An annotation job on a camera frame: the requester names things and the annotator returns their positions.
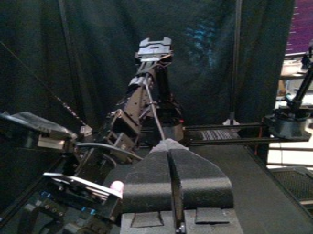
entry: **cable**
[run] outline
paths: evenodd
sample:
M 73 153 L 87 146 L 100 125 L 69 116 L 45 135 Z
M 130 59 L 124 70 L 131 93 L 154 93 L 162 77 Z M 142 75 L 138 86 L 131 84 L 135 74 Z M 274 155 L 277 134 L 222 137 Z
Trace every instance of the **cable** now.
M 45 91 L 48 92 L 48 94 L 51 95 L 51 97 L 63 105 L 64 109 L 69 112 L 69 114 L 75 117 L 75 119 L 85 126 L 87 123 L 79 118 L 79 116 L 76 115 L 76 113 L 73 112 L 73 110 L 71 109 L 71 107 L 65 104 L 65 102 L 53 94 L 53 92 L 52 92 L 51 88 L 48 87 L 48 85 L 36 76 L 36 74 L 33 73 L 33 71 L 31 70 L 31 68 L 24 64 L 24 62 L 21 61 L 21 59 L 17 57 L 17 55 L 13 53 L 13 51 L 6 47 L 6 45 L 4 44 L 2 41 L 0 41 L 0 44 L 2 45 L 2 47 L 5 48 L 5 50 L 8 51 L 8 53 L 12 55 L 12 57 L 20 62 L 20 64 L 27 69 L 27 71 L 29 72 L 29 74 L 35 77 L 36 81 L 39 82 L 39 84 L 41 85 L 41 87 L 45 89 Z
M 147 82 L 146 82 L 144 86 L 146 86 L 147 94 L 150 96 L 150 107 L 151 107 L 151 112 L 152 112 L 154 120 L 155 120 L 158 129 L 159 129 L 162 140 L 164 140 L 164 134 L 163 134 L 163 129 L 162 129 L 162 125 L 160 125 L 160 120 L 158 118 L 158 114 L 156 114 L 156 110 L 155 110 L 155 106 L 154 106 L 154 101 L 152 101 L 151 93 L 150 93 L 150 86 L 148 86 Z
M 127 154 L 128 156 L 131 156 L 134 159 L 136 160 L 142 160 L 142 157 L 139 157 L 138 155 L 132 154 L 128 151 L 121 150 L 120 148 L 109 145 L 109 144 L 100 144 L 100 143 L 76 143 L 76 147 L 93 147 L 93 148 L 104 148 L 112 151 L 116 151 L 119 153 Z

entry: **metal rod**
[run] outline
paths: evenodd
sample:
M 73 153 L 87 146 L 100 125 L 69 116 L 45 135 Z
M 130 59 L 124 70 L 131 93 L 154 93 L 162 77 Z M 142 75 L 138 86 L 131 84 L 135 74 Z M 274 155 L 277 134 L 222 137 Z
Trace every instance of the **metal rod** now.
M 188 131 L 196 131 L 196 130 L 204 130 L 204 129 L 242 129 L 242 128 L 259 128 L 259 127 L 267 127 L 262 123 L 245 123 L 239 125 L 194 125 L 194 126 L 186 126 L 184 129 Z
M 270 147 L 269 150 L 307 151 L 307 152 L 313 152 L 313 148 Z
M 146 90 L 147 90 L 147 94 L 148 94 L 148 97 L 150 97 L 150 107 L 151 107 L 151 112 L 152 112 L 154 120 L 155 120 L 158 129 L 159 129 L 162 140 L 164 140 L 163 129 L 162 129 L 160 120 L 159 120 L 159 117 L 158 117 L 158 114 L 156 114 L 156 109 L 155 109 L 155 106 L 154 106 L 154 101 L 152 101 L 152 98 L 151 98 L 150 85 L 148 85 L 148 81 L 147 80 L 146 80 L 144 85 L 146 85 Z
M 6 52 L 12 55 L 12 57 L 20 62 L 21 66 L 25 68 L 25 70 L 29 72 L 29 74 L 32 75 L 32 77 L 36 79 L 37 83 L 41 85 L 41 87 L 44 88 L 44 90 L 47 91 L 48 95 L 63 105 L 64 109 L 67 110 L 67 112 L 75 117 L 75 119 L 81 123 L 81 125 L 87 125 L 87 123 L 81 120 L 81 118 L 76 115 L 75 111 L 72 110 L 72 108 L 67 105 L 67 103 L 63 101 L 63 99 L 60 97 L 56 96 L 56 94 L 53 93 L 52 89 L 49 88 L 49 86 L 47 85 L 47 83 L 43 81 L 43 79 L 40 79 L 35 72 L 32 71 L 32 69 L 25 65 L 25 63 L 21 61 L 21 59 L 18 58 L 18 56 L 13 53 L 13 51 L 8 48 L 8 46 L 5 45 L 5 43 L 2 41 L 0 41 L 0 44 L 4 46 Z
M 283 143 L 283 142 L 301 142 L 301 140 L 287 140 L 281 138 L 271 138 L 271 137 L 253 137 L 253 138 L 238 138 L 238 139 L 226 139 L 226 140 L 192 140 L 190 141 L 188 145 L 210 145 L 210 144 L 269 144 L 269 143 Z
M 79 82 L 80 63 L 77 60 L 77 53 L 75 51 L 72 38 L 69 35 L 64 0 L 59 0 L 59 8 L 60 8 L 60 17 L 61 17 L 63 29 L 64 29 L 65 54 L 67 54 L 68 68 L 69 68 L 69 74 L 71 74 L 71 80 L 72 80 L 76 109 L 77 109 L 77 114 L 80 118 L 85 122 L 84 105 L 83 105 L 83 98 L 81 98 L 81 91 L 80 91 L 81 88 L 80 88 L 80 82 Z
M 282 163 L 267 163 L 267 165 L 281 165 L 281 166 L 303 166 L 303 167 L 313 167 L 313 165 L 299 165 L 299 164 L 282 164 Z
M 230 95 L 230 125 L 235 123 L 235 85 L 238 80 L 238 60 L 239 60 L 239 35 L 241 35 L 241 11 L 242 0 L 235 1 L 235 25 L 234 25 L 234 67 L 231 77 L 231 95 Z

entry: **black object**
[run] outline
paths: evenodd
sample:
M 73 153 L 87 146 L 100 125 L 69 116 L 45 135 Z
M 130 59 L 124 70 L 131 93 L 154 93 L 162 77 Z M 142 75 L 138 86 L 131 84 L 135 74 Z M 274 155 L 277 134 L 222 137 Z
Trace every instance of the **black object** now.
M 120 233 L 174 233 L 172 227 L 176 233 L 214 233 L 215 224 L 242 233 L 230 180 L 214 164 L 167 139 L 126 178 Z
M 0 114 L 0 137 L 24 148 L 47 147 L 68 151 L 76 135 L 63 126 L 29 112 Z
M 269 126 L 270 133 L 279 138 L 307 141 L 310 133 L 305 131 L 306 119 L 310 116 L 309 109 L 301 107 L 309 85 L 313 80 L 313 68 L 309 68 L 299 90 L 290 100 L 286 96 L 286 107 L 274 110 L 273 115 L 263 118 L 263 123 Z
M 301 166 L 270 170 L 306 209 L 313 210 L 313 173 Z

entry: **black curtain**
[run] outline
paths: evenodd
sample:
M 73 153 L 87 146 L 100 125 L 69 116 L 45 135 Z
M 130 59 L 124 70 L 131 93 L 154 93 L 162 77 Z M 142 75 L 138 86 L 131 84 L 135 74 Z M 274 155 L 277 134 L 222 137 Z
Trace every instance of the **black curtain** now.
M 291 7 L 293 0 L 243 0 L 234 100 L 239 122 L 258 122 L 274 107 Z M 139 41 L 167 36 L 175 51 L 170 85 L 186 123 L 223 123 L 228 118 L 235 0 L 6 0 L 0 11 L 0 112 L 28 111 L 77 131 L 79 122 L 36 75 L 96 129 L 135 75 Z M 9 150 L 0 157 L 12 158 L 0 159 L 8 179 L 18 154 Z M 45 169 L 27 166 L 39 175 Z

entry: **black cloth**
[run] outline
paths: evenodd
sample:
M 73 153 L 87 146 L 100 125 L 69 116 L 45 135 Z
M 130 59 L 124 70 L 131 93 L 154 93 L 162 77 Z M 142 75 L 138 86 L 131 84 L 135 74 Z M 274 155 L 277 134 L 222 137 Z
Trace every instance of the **black cloth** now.
M 291 7 L 293 0 L 243 1 L 239 122 L 259 121 L 274 107 Z M 93 129 L 135 75 L 134 54 L 146 37 L 172 39 L 168 78 L 186 124 L 222 123 L 228 118 L 235 1 L 4 0 L 0 28 L 1 42 Z M 76 132 L 79 122 L 2 45 L 0 66 L 0 112 L 28 111 Z M 6 154 L 0 154 L 0 161 L 8 170 L 12 165 L 2 157 Z M 20 191 L 14 186 L 12 195 Z

